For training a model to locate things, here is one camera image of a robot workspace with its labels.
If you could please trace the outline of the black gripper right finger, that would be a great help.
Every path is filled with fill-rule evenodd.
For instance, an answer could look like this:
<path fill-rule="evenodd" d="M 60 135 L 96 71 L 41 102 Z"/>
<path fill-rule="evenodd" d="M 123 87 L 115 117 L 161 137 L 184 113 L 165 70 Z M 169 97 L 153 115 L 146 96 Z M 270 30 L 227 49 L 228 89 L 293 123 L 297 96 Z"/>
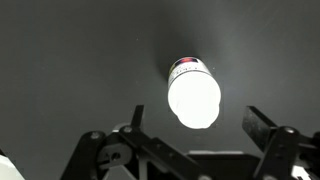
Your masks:
<path fill-rule="evenodd" d="M 294 176 L 296 166 L 310 180 L 319 180 L 319 133 L 302 135 L 296 128 L 277 126 L 254 106 L 245 109 L 242 128 L 263 152 L 254 172 L 255 180 L 306 180 Z"/>

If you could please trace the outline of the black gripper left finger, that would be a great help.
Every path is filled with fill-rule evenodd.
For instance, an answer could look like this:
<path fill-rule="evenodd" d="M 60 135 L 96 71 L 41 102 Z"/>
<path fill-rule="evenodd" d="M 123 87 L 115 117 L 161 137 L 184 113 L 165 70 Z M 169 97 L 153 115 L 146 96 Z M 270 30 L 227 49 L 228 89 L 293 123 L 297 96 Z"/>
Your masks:
<path fill-rule="evenodd" d="M 200 180 L 206 171 L 190 157 L 142 130 L 144 106 L 137 105 L 131 123 L 106 135 L 83 134 L 60 180 L 107 180 L 123 167 L 133 180 Z"/>

